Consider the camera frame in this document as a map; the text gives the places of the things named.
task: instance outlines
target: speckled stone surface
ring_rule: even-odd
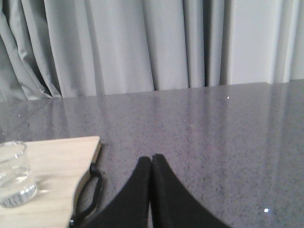
[[[99,135],[99,209],[139,156],[163,153],[232,228],[304,227],[304,80],[0,103],[0,131],[1,142]],[[91,195],[89,186],[80,203]]]

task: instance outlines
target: drinking glass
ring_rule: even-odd
[[[12,208],[28,202],[37,192],[24,142],[0,144],[0,205]]]

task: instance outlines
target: curtain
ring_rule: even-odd
[[[0,0],[0,101],[304,78],[304,0]]]

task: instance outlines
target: wooden tray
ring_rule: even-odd
[[[66,228],[80,191],[90,178],[101,144],[98,136],[27,142],[28,158],[38,185],[28,203],[0,207],[2,228]]]

